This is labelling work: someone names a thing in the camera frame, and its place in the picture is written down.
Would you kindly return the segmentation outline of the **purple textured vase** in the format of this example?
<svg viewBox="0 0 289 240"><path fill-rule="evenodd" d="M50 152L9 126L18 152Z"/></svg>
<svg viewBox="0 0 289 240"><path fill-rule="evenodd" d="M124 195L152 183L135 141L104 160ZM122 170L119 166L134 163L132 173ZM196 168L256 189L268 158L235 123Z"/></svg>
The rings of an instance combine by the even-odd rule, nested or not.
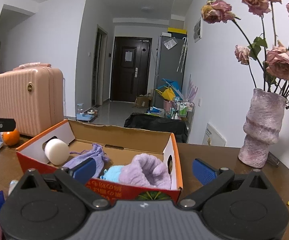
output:
<svg viewBox="0 0 289 240"><path fill-rule="evenodd" d="M243 131L246 136L238 159L253 168L262 168L269 154L270 145L279 140L284 117L286 98L255 88Z"/></svg>

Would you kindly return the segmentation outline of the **yellow bag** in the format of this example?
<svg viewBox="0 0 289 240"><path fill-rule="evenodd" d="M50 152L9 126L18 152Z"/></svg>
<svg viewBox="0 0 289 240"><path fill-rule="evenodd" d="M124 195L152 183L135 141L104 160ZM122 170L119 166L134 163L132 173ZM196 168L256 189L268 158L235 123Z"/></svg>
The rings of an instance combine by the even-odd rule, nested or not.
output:
<svg viewBox="0 0 289 240"><path fill-rule="evenodd" d="M155 89L155 91L166 101L172 101L175 98L175 93L171 87L163 87L163 91L160 89Z"/></svg>

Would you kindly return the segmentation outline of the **light blue soft toy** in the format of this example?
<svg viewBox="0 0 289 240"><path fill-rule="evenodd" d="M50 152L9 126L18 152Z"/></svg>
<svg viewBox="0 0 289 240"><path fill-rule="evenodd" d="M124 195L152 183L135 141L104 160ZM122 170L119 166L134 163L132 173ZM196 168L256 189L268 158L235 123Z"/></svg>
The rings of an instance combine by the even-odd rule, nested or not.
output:
<svg viewBox="0 0 289 240"><path fill-rule="evenodd" d="M105 169L103 174L100 176L100 179L119 183L119 176L123 167L124 165L113 165L110 168Z"/></svg>

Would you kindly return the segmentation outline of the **purple feather decoration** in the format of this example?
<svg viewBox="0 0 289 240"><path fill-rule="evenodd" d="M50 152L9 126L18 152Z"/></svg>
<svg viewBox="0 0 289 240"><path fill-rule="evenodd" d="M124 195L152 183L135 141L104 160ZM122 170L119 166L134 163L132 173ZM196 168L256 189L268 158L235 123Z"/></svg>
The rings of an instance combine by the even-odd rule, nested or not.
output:
<svg viewBox="0 0 289 240"><path fill-rule="evenodd" d="M188 102L193 102L198 92L198 87L193 84L192 75L189 76L186 99Z"/></svg>

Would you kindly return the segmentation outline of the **pink ribbed suitcase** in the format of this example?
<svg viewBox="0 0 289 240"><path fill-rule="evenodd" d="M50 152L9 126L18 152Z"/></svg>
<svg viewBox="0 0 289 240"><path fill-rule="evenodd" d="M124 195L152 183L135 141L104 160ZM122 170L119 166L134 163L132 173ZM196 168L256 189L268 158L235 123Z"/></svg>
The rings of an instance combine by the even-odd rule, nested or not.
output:
<svg viewBox="0 0 289 240"><path fill-rule="evenodd" d="M0 118L14 119L34 137L64 119L64 77L49 64L27 64L0 74Z"/></svg>

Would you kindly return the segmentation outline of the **yellow box on refrigerator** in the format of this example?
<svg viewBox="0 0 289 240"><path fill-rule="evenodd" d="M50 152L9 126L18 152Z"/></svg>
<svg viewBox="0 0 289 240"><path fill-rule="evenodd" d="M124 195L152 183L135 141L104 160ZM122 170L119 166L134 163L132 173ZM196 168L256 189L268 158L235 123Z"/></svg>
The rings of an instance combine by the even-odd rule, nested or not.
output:
<svg viewBox="0 0 289 240"><path fill-rule="evenodd" d="M185 30L185 29L179 29L179 28L169 27L169 28L168 28L168 32L187 35L187 30Z"/></svg>

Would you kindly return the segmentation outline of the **pet water dispenser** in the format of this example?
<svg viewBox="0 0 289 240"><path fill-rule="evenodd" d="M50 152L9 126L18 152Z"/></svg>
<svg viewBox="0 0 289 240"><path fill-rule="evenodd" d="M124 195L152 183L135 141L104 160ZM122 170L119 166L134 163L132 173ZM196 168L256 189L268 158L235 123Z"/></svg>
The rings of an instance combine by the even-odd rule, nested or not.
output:
<svg viewBox="0 0 289 240"><path fill-rule="evenodd" d="M98 111L95 108L89 110L84 109L83 103L77 104L76 120L83 122L91 122L98 115Z"/></svg>

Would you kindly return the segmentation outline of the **black fabric chair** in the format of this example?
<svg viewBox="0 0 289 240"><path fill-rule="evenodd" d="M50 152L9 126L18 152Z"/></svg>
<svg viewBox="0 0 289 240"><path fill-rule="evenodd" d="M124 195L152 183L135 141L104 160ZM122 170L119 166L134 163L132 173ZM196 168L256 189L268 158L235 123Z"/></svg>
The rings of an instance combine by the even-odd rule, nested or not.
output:
<svg viewBox="0 0 289 240"><path fill-rule="evenodd" d="M124 127L173 133L176 142L180 143L186 143L188 140L188 129L182 120L172 120L145 113L132 113L125 120Z"/></svg>

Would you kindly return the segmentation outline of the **white board against wall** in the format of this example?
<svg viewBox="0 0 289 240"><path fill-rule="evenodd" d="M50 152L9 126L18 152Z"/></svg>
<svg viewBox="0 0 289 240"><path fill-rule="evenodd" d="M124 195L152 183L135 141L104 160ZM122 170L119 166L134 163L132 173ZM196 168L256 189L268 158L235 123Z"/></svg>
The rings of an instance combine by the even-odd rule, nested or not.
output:
<svg viewBox="0 0 289 240"><path fill-rule="evenodd" d="M212 125L208 123L206 126L202 144L208 146L224 147L226 145L226 140Z"/></svg>

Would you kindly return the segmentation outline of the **iridescent plastic bag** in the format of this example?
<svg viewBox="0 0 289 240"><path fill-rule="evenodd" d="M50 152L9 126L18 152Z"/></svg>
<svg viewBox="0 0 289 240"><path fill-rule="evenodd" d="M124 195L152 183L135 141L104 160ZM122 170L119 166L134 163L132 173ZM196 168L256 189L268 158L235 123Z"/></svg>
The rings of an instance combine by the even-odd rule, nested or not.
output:
<svg viewBox="0 0 289 240"><path fill-rule="evenodd" d="M9 184L9 190L8 190L8 196L12 193L13 189L16 187L18 184L18 180L12 180Z"/></svg>

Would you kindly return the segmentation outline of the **orange fruit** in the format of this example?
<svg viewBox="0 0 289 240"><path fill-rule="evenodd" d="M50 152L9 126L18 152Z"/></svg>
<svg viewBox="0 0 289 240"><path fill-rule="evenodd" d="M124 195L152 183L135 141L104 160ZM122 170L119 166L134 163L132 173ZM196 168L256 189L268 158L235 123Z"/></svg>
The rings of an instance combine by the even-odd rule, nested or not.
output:
<svg viewBox="0 0 289 240"><path fill-rule="evenodd" d="M7 146L14 146L20 141L20 133L17 129L11 132L3 132L2 139Z"/></svg>

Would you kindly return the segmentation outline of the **dark brown entrance door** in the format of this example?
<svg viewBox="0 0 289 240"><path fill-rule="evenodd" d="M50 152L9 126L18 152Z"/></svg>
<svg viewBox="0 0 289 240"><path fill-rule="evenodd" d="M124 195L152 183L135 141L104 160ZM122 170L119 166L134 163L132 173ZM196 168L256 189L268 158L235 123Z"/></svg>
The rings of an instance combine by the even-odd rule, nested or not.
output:
<svg viewBox="0 0 289 240"><path fill-rule="evenodd" d="M116 36L110 100L134 102L148 88L151 38Z"/></svg>

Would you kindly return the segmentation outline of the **white wall panel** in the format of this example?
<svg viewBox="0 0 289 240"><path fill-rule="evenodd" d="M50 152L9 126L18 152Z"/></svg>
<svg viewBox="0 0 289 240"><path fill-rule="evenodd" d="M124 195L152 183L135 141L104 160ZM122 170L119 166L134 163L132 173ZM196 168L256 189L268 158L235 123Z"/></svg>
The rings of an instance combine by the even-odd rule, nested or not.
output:
<svg viewBox="0 0 289 240"><path fill-rule="evenodd" d="M193 31L193 38L194 42L196 43L202 38L202 18L199 18L199 20L196 22Z"/></svg>

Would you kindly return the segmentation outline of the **pink bucket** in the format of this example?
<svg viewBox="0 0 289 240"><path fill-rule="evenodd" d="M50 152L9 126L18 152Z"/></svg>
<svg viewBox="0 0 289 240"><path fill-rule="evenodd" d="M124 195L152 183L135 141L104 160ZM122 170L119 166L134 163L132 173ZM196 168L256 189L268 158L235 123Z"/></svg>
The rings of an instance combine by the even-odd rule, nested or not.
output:
<svg viewBox="0 0 289 240"><path fill-rule="evenodd" d="M172 108L173 106L173 102L172 101L168 101L168 100L164 100L163 101L163 109L166 111L166 112L170 112L170 109Z"/></svg>

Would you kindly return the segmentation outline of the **orange cardboard box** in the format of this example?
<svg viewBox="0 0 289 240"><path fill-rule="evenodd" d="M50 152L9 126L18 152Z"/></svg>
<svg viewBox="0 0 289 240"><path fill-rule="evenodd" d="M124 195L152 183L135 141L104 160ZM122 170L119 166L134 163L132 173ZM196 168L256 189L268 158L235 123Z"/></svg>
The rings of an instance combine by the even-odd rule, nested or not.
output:
<svg viewBox="0 0 289 240"><path fill-rule="evenodd" d="M179 151L175 135L144 129L119 126L94 125L64 120L41 132L16 149L23 172L35 168L41 174L53 173L57 167L50 164L43 144L58 138L68 144L70 151L81 152L91 149L94 143L102 146L110 161L105 165L128 165L132 158L141 153L151 154L163 161L170 169L172 185L169 190L136 187L90 179L85 186L114 203L118 199L171 199L177 202L183 188Z"/></svg>

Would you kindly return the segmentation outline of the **purple fluffy towel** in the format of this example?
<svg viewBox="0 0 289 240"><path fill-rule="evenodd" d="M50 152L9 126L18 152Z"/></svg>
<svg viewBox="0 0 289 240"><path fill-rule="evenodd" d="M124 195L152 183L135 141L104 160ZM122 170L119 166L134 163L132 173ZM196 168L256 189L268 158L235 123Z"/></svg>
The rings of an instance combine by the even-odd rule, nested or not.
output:
<svg viewBox="0 0 289 240"><path fill-rule="evenodd" d="M130 164L121 168L121 184L157 189L171 189L172 180L168 167L157 157L142 153L133 157Z"/></svg>

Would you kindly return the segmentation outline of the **grey refrigerator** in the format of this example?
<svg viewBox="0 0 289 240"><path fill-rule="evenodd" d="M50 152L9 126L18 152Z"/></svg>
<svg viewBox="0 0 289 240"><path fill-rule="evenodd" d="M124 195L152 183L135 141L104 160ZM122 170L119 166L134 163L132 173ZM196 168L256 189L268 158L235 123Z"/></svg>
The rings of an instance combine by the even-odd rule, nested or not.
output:
<svg viewBox="0 0 289 240"><path fill-rule="evenodd" d="M176 88L181 91L184 77L183 72L177 72L177 66L183 45L183 38L187 35L177 33L162 33L159 37L157 59L155 67L153 106L163 108L163 98L155 89L164 90L167 81L176 82Z"/></svg>

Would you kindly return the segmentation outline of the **brown cardboard box on floor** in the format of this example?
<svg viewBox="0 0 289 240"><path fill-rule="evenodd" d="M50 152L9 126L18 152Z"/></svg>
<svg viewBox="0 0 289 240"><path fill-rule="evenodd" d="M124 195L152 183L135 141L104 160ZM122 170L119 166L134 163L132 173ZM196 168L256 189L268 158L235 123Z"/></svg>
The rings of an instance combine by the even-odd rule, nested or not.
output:
<svg viewBox="0 0 289 240"><path fill-rule="evenodd" d="M152 97L151 96L137 96L134 106L136 108L146 108L151 106Z"/></svg>

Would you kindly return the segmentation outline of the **white umbrella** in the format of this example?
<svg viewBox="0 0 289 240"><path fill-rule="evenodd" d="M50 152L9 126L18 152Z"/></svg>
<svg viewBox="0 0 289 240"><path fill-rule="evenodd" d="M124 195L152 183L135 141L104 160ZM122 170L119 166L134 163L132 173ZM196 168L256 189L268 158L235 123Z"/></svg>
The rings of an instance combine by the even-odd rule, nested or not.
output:
<svg viewBox="0 0 289 240"><path fill-rule="evenodd" d="M183 45L182 45L182 49L181 49L181 54L180 54L178 66L176 69L177 72L183 72L185 60L186 60L186 54L187 54L187 43L188 43L188 38L184 37L183 38Z"/></svg>

